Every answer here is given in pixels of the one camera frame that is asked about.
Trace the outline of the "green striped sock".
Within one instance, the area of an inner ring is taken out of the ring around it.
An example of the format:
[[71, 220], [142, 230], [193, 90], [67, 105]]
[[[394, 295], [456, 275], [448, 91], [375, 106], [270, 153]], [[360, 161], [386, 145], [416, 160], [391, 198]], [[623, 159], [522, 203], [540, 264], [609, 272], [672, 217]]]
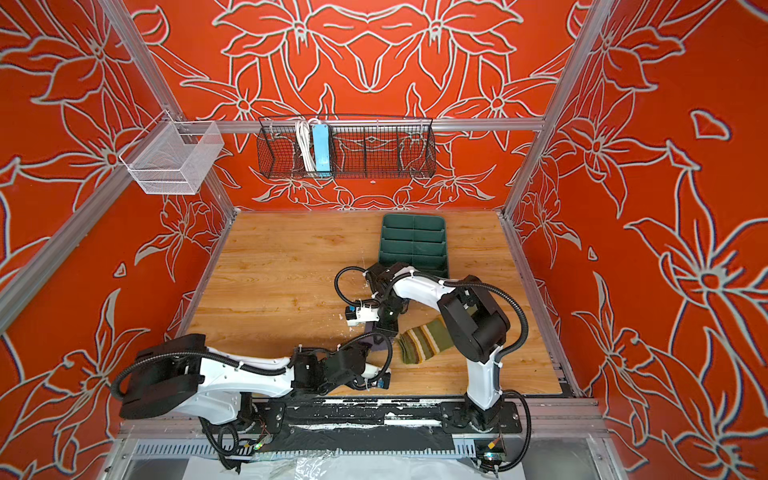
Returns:
[[402, 362], [406, 365], [425, 363], [454, 347], [451, 335], [441, 319], [410, 328], [397, 338]]

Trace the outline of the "purple sock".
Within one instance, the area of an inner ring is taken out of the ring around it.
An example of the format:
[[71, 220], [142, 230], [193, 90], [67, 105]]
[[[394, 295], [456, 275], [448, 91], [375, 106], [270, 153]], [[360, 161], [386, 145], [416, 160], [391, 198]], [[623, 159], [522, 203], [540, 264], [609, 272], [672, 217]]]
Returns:
[[368, 346], [370, 352], [388, 353], [391, 350], [391, 337], [388, 335], [371, 332], [370, 335], [363, 340], [363, 343]]

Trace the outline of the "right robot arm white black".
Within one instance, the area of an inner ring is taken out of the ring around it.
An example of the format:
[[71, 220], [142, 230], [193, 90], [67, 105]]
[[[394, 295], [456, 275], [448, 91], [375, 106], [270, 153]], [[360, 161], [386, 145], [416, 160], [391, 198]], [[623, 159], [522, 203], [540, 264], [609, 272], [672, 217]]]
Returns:
[[346, 304], [347, 324], [366, 327], [359, 339], [387, 350], [385, 370], [395, 344], [417, 363], [455, 347], [468, 374], [459, 425], [487, 431], [498, 423], [506, 396], [502, 359], [529, 335], [527, 317], [513, 297], [475, 276], [446, 279], [403, 262], [346, 266], [333, 285]]

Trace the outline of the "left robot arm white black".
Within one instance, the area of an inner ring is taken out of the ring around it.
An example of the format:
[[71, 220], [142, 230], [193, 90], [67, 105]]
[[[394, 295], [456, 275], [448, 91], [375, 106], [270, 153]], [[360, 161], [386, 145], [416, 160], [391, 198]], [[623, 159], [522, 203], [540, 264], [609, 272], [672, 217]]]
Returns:
[[326, 396], [340, 387], [386, 389], [394, 356], [392, 341], [367, 332], [334, 350], [294, 349], [288, 357], [228, 354], [188, 334], [139, 352], [111, 385], [124, 419], [166, 414], [199, 417], [215, 426], [251, 423], [254, 401]]

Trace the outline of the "green divided plastic tray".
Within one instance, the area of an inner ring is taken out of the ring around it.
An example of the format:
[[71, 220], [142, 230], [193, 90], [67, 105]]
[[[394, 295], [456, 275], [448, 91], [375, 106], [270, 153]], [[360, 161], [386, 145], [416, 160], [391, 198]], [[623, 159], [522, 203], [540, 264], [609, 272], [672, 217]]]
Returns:
[[405, 263], [419, 271], [447, 278], [445, 219], [436, 215], [386, 214], [382, 219], [378, 262], [387, 267]]

